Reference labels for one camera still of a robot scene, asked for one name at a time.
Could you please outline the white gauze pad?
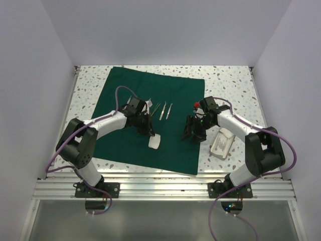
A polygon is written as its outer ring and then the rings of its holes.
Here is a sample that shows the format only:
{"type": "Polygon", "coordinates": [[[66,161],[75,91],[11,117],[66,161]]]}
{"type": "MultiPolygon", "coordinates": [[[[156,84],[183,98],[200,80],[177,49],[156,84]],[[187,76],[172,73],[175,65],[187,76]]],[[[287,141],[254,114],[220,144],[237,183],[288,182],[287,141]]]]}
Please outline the white gauze pad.
{"type": "Polygon", "coordinates": [[[235,135],[227,129],[224,129],[224,136],[227,139],[234,139],[235,138],[235,135]]]}
{"type": "Polygon", "coordinates": [[[231,133],[228,129],[220,127],[219,132],[223,134],[226,138],[230,138],[231,133]]]}
{"type": "Polygon", "coordinates": [[[159,148],[161,142],[161,136],[159,134],[155,134],[149,138],[148,147],[157,150],[159,148]]]}

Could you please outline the curved steel tweezers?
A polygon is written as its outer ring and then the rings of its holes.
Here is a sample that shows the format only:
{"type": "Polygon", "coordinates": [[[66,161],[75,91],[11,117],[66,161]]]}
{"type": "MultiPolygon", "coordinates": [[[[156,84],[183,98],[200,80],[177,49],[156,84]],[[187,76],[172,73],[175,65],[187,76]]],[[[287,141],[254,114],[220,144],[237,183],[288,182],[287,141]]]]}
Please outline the curved steel tweezers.
{"type": "Polygon", "coordinates": [[[161,121],[162,118],[163,118],[163,115],[164,115],[164,112],[165,112],[165,109],[166,109],[166,105],[167,105],[167,102],[164,103],[164,106],[162,108],[162,111],[160,113],[160,116],[159,116],[159,120],[161,121]]]}

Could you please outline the thin steel tweezers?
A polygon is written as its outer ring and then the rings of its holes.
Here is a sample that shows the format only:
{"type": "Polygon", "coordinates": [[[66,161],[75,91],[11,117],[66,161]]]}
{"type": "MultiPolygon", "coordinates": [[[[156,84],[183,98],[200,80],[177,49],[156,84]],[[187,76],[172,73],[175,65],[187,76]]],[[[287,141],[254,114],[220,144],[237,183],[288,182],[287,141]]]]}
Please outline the thin steel tweezers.
{"type": "Polygon", "coordinates": [[[151,113],[151,116],[154,115],[154,113],[157,111],[157,109],[159,108],[159,106],[160,106],[160,103],[158,103],[158,104],[156,105],[155,109],[154,109],[154,110],[152,111],[152,113],[151,113]]]}

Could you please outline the short steel tweezers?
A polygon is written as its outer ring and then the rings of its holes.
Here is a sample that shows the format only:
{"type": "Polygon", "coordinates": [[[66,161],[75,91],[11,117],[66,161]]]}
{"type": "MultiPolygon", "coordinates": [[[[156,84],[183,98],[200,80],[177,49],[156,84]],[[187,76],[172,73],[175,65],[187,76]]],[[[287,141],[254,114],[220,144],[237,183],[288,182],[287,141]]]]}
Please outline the short steel tweezers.
{"type": "Polygon", "coordinates": [[[171,103],[171,104],[170,104],[170,106],[169,106],[169,109],[168,109],[168,112],[167,112],[167,115],[166,115],[166,119],[168,119],[168,118],[169,118],[169,115],[170,115],[170,112],[171,112],[172,105],[173,105],[173,103],[171,103]]]}

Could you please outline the white paper packet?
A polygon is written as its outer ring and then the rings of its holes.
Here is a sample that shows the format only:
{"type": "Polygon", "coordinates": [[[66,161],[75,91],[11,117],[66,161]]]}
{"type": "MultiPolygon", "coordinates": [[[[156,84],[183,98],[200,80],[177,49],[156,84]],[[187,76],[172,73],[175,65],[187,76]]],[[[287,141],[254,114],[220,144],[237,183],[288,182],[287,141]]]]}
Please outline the white paper packet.
{"type": "Polygon", "coordinates": [[[231,148],[232,142],[232,139],[227,139],[223,134],[219,133],[212,144],[210,152],[212,155],[224,159],[231,148]]]}

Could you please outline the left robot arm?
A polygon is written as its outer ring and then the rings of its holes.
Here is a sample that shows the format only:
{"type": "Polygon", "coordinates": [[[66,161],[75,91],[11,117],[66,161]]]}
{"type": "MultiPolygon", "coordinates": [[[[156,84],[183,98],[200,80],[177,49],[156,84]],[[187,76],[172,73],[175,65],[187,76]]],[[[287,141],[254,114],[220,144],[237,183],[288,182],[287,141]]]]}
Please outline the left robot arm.
{"type": "Polygon", "coordinates": [[[126,127],[135,127],[141,135],[149,137],[148,147],[158,149],[161,136],[152,127],[150,107],[152,101],[143,101],[137,97],[123,105],[119,110],[81,121],[77,118],[69,121],[57,146],[56,152],[87,183],[86,190],[93,197],[103,194],[102,176],[92,162],[96,142],[101,137],[126,127]]]}

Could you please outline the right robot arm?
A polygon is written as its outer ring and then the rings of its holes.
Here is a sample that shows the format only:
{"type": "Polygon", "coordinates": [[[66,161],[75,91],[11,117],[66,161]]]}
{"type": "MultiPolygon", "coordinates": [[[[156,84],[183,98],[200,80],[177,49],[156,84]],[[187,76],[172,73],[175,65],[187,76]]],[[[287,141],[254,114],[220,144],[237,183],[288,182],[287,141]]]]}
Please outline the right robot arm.
{"type": "Polygon", "coordinates": [[[206,131],[214,126],[225,128],[243,141],[245,163],[227,174],[223,181],[208,183],[209,198],[251,198],[250,183],[265,173],[285,164],[280,136],[273,127],[255,126],[234,114],[232,104],[218,105],[212,96],[194,106],[194,115],[187,116],[181,139],[192,144],[206,140],[206,131]]]}

